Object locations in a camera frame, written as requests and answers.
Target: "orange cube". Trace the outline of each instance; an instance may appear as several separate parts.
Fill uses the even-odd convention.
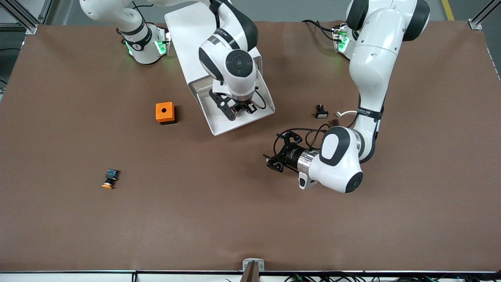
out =
[[[156,119],[161,125],[176,123],[175,107],[172,102],[158,103],[155,107]]]

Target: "yellow floor line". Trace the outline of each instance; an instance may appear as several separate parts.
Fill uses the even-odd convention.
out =
[[[452,10],[450,9],[449,0],[442,0],[443,9],[445,10],[445,14],[447,15],[447,19],[449,21],[454,21],[454,15],[452,14]]]

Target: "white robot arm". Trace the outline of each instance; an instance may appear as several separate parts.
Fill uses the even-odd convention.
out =
[[[159,6],[172,6],[190,0],[148,0]],[[257,92],[257,65],[249,51],[258,43],[254,22],[237,10],[228,0],[199,0],[216,16],[216,30],[200,46],[198,57],[214,79],[210,97],[229,120],[236,113],[255,112],[264,106],[254,103]],[[219,26],[219,19],[224,24]]]
[[[167,53],[166,31],[146,24],[139,12],[125,8],[131,0],[80,0],[84,13],[95,21],[117,26],[129,53],[141,64],[152,64]]]
[[[148,0],[159,6],[173,6],[193,0]],[[145,24],[136,10],[125,6],[131,0],[80,0],[80,5],[90,18],[117,25],[126,39],[131,55],[136,61],[150,64],[164,55],[165,32],[152,24]],[[214,79],[211,98],[229,120],[236,113],[253,113],[263,105],[254,103],[257,92],[257,65],[249,51],[258,43],[258,29],[254,22],[238,11],[228,0],[199,0],[216,17],[216,30],[199,48],[200,62]],[[219,19],[224,24],[219,26]]]
[[[289,151],[291,155],[290,151],[296,148],[295,157],[268,157],[268,167],[285,165],[297,170],[302,189],[318,181],[341,193],[354,191],[363,178],[360,164],[374,154],[386,90],[400,45],[422,33],[429,11],[424,0],[352,0],[347,25],[335,33],[340,41],[336,48],[350,59],[350,75],[360,92],[353,128],[334,126],[327,130],[320,152],[300,147],[299,142],[286,142],[284,147],[289,149],[281,152],[286,156]]]

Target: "brown table surface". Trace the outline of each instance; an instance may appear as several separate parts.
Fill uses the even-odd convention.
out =
[[[501,83],[482,32],[404,43],[374,157],[351,194],[266,167],[275,133],[356,109],[349,62],[304,23],[258,23],[276,113],[214,137],[175,52],[113,26],[39,26],[0,104],[0,269],[498,270]],[[155,103],[180,122],[159,125]],[[351,117],[341,124],[347,125]],[[115,190],[101,188],[109,168]]]

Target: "black circular cap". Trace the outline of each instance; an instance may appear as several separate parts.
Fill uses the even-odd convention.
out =
[[[247,62],[245,61],[245,58],[243,56],[240,56],[240,55],[235,56],[233,58],[232,62],[233,62],[233,67],[235,67],[236,69],[239,69],[239,70],[243,69],[247,64]]]
[[[348,181],[348,184],[346,185],[346,191],[345,193],[350,193],[353,192],[359,185],[362,183],[362,179],[364,178],[364,174],[362,172],[358,172],[352,178],[350,181]]]
[[[247,77],[253,70],[252,57],[244,50],[233,50],[226,57],[226,68],[234,76]]]

